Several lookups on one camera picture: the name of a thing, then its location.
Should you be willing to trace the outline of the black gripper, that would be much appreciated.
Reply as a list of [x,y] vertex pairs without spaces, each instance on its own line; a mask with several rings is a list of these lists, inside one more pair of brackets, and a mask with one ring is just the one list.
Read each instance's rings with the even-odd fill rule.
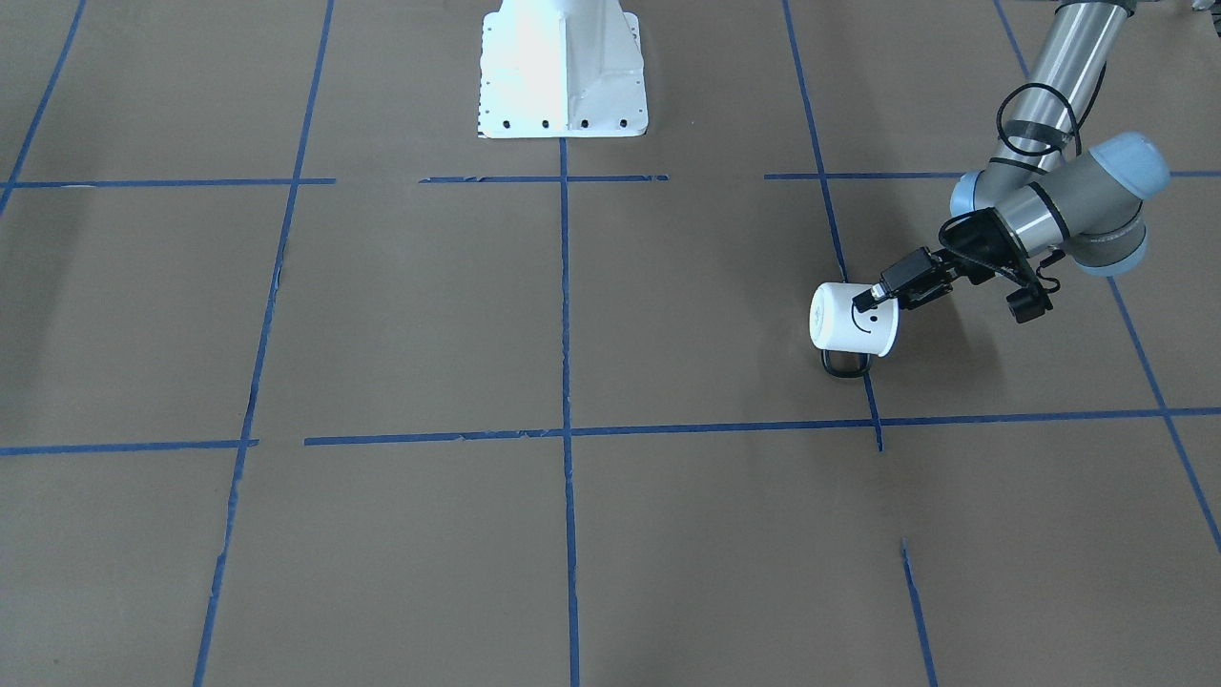
[[869,314],[888,301],[897,301],[902,310],[923,308],[952,290],[956,266],[941,251],[919,246],[890,268],[882,271],[880,282],[852,297],[855,312]]

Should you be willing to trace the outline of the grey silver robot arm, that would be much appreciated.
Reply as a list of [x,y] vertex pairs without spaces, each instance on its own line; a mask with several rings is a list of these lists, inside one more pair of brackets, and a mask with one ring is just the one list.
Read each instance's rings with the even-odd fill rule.
[[1063,1],[1024,84],[996,110],[996,149],[965,174],[938,249],[916,249],[852,297],[852,314],[883,304],[912,310],[945,297],[956,279],[995,277],[1020,325],[1053,308],[1059,282],[1043,270],[1071,257],[1085,273],[1116,277],[1147,254],[1148,200],[1168,187],[1168,164],[1138,132],[1085,146],[1081,129],[1103,87],[1107,59],[1136,13],[1133,1]]

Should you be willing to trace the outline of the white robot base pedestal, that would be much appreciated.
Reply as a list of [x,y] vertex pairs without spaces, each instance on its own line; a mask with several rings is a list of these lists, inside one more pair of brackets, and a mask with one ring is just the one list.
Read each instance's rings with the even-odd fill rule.
[[480,35],[477,135],[650,131],[641,24],[619,1],[503,1]]

